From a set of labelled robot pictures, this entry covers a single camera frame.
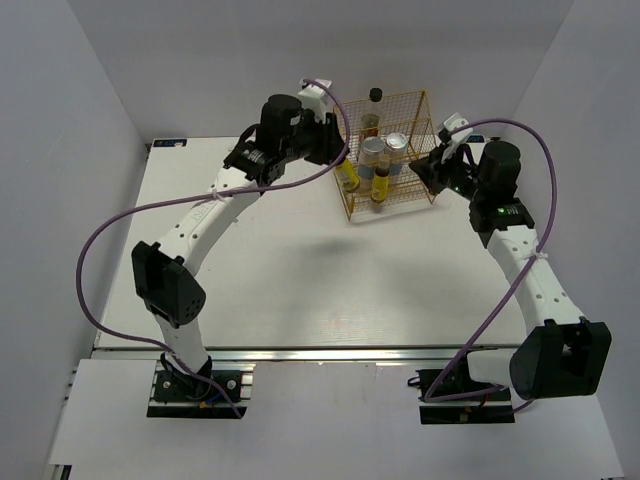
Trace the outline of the small yellow label bottle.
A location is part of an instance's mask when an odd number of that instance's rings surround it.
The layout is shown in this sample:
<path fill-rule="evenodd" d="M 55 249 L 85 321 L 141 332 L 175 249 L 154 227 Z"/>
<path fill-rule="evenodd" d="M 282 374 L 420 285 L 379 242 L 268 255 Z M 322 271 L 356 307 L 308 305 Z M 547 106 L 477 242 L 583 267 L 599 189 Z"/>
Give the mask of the small yellow label bottle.
<path fill-rule="evenodd" d="M 335 173 L 344 192 L 354 192 L 358 190 L 360 179 L 348 159 L 344 159 L 335 167 Z"/>
<path fill-rule="evenodd" d="M 387 154 L 379 156 L 370 190 L 370 198 L 373 202 L 383 203 L 388 196 L 390 164 L 390 157 Z"/>

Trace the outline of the dark sauce bottle red label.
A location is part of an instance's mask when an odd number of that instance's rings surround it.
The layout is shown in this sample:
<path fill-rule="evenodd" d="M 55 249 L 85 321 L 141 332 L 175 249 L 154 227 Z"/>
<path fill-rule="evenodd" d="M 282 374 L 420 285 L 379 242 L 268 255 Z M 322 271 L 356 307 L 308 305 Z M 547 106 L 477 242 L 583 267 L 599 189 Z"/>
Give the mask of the dark sauce bottle red label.
<path fill-rule="evenodd" d="M 380 88 L 374 87 L 369 91 L 369 97 L 360 118 L 360 140 L 369 137 L 376 137 L 379 134 L 379 126 L 382 118 L 382 98 L 383 92 Z"/>

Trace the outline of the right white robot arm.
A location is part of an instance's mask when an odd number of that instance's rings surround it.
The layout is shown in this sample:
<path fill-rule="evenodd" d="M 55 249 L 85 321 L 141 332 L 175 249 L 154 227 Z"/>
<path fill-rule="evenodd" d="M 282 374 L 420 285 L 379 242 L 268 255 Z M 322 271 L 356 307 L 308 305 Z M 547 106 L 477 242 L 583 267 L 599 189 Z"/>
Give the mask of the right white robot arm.
<path fill-rule="evenodd" d="M 430 193 L 449 189 L 468 200 L 471 226 L 509 282 L 526 330 L 515 349 L 465 352 L 451 369 L 453 390 L 466 399 L 487 385 L 511 388 L 523 400 L 594 394 L 612 336 L 569 298 L 541 250 L 534 221 L 515 195 L 519 149 L 491 141 L 476 164 L 466 162 L 466 145 L 450 157 L 445 151 L 438 146 L 409 167 Z"/>

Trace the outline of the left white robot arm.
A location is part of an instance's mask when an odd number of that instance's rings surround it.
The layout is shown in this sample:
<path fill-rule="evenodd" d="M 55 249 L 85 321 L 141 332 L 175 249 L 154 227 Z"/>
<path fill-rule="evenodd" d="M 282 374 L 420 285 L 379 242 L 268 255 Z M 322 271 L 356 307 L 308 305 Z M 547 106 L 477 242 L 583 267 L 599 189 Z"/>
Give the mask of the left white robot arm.
<path fill-rule="evenodd" d="M 237 217 L 255 203 L 265 187 L 304 159 L 329 165 L 345 147 L 327 95 L 306 84 L 295 95 L 275 94 L 223 161 L 209 189 L 211 199 L 196 203 L 172 230 L 153 244 L 132 251 L 137 295 L 156 319 L 169 350 L 166 369 L 177 373 L 177 387 L 199 399 L 211 387 L 212 361 L 202 343 L 197 317 L 206 293 L 196 275 L 206 256 Z"/>

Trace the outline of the left blue table sticker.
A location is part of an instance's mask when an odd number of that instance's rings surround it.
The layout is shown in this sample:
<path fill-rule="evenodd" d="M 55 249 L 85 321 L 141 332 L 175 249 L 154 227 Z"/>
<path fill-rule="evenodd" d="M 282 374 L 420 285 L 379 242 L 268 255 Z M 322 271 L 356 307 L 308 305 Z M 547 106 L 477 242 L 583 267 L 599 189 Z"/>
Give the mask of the left blue table sticker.
<path fill-rule="evenodd" d="M 187 145 L 186 138 L 155 139 L 152 143 L 153 148 L 181 148 L 186 145 Z"/>

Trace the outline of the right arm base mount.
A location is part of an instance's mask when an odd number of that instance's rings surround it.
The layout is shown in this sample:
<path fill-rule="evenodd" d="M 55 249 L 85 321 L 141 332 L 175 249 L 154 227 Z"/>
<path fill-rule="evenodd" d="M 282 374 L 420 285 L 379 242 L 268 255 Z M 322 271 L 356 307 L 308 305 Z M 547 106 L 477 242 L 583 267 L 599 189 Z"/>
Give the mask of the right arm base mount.
<path fill-rule="evenodd" d="M 467 361 L 459 361 L 433 394 L 427 393 L 456 354 L 454 348 L 426 348 L 409 352 L 406 386 L 417 397 L 422 426 L 489 426 L 515 422 L 514 397 L 509 389 L 471 378 Z"/>

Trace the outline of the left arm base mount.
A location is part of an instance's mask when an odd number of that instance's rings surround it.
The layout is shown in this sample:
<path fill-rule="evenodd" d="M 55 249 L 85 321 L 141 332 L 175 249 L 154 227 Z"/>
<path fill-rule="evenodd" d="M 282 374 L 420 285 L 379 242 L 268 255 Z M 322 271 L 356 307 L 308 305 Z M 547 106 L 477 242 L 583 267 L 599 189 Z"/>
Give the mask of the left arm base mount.
<path fill-rule="evenodd" d="M 214 369 L 212 361 L 198 371 L 221 387 L 216 388 L 182 372 L 162 354 L 156 365 L 146 416 L 161 419 L 240 419 L 248 409 L 250 374 Z"/>

